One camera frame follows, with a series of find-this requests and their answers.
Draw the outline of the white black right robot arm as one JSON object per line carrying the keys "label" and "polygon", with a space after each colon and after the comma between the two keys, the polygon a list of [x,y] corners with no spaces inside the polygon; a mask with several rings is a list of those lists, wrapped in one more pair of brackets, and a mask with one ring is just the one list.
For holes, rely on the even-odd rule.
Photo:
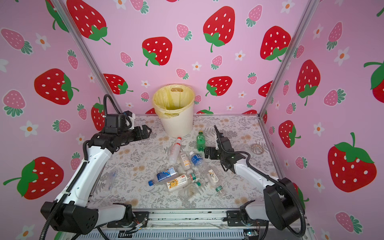
{"label": "white black right robot arm", "polygon": [[288,229],[297,237],[306,232],[304,207],[293,183],[287,179],[274,179],[254,167],[251,154],[235,151],[228,138],[218,138],[215,147],[206,147],[205,158],[219,160],[224,171],[239,175],[263,192],[264,205],[249,201],[240,207],[240,216],[245,224],[256,220],[270,222],[276,229]]}

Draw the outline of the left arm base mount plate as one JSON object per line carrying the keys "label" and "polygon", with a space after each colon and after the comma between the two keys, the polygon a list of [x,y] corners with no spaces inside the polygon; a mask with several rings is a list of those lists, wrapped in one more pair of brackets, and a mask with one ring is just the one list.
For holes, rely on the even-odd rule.
{"label": "left arm base mount plate", "polygon": [[107,228],[127,228],[132,229],[133,227],[140,225],[139,228],[146,228],[149,220],[150,212],[133,212],[127,217],[119,221],[113,221],[107,224]]}

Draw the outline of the green soda bottle yellow cap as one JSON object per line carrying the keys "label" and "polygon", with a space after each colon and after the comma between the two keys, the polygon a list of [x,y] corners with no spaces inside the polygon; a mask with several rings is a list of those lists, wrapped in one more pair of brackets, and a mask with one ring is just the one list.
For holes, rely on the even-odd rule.
{"label": "green soda bottle yellow cap", "polygon": [[203,131],[199,131],[197,135],[197,150],[199,152],[204,152],[206,148],[206,138]]}

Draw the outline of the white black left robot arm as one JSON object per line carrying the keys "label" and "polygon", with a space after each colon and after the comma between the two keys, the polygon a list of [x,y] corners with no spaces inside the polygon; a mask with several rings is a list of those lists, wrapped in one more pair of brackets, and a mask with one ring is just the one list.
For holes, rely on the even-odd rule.
{"label": "white black left robot arm", "polygon": [[40,239],[47,236],[49,227],[55,231],[87,235],[93,229],[110,222],[128,226],[135,222],[131,205],[113,204],[100,209],[88,208],[88,200],[107,161],[120,147],[131,142],[145,140],[151,135],[146,125],[133,129],[111,132],[101,131],[83,144],[84,159],[64,190],[53,202],[45,202],[41,208],[46,223]]}

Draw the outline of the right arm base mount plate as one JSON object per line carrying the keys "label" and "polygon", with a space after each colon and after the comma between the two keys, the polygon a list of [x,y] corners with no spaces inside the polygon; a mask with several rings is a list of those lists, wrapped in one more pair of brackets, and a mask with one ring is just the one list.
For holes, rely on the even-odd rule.
{"label": "right arm base mount plate", "polygon": [[226,211],[226,217],[223,218],[230,227],[265,227],[269,222],[265,220],[252,220],[245,216],[240,210]]}

